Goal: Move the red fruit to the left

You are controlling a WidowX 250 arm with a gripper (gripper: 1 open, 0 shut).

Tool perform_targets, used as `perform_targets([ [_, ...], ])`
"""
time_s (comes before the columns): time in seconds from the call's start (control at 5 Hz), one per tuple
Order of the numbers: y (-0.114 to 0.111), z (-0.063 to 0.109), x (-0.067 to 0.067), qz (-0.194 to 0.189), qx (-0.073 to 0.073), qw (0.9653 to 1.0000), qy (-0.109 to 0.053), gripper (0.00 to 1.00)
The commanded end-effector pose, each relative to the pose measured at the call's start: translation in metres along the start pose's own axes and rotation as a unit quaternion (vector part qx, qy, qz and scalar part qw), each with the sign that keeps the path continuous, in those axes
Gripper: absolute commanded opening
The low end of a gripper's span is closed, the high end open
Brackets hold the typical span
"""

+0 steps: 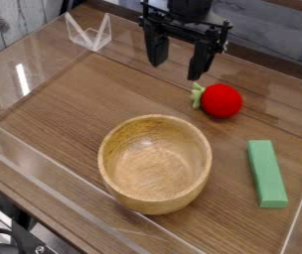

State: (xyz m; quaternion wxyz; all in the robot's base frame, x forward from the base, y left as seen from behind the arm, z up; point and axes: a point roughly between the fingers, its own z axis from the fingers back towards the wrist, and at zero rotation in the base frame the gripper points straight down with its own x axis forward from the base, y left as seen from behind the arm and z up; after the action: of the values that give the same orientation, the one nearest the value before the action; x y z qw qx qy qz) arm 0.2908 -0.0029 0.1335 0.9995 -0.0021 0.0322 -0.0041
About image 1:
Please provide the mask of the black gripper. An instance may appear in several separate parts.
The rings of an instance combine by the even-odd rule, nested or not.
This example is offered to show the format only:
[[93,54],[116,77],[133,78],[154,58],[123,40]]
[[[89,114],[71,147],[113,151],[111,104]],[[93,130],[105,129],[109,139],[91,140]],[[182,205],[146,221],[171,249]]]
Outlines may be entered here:
[[212,11],[214,0],[140,0],[139,25],[144,30],[148,62],[159,66],[168,58],[170,37],[195,44],[188,80],[210,69],[215,52],[227,47],[231,21]]

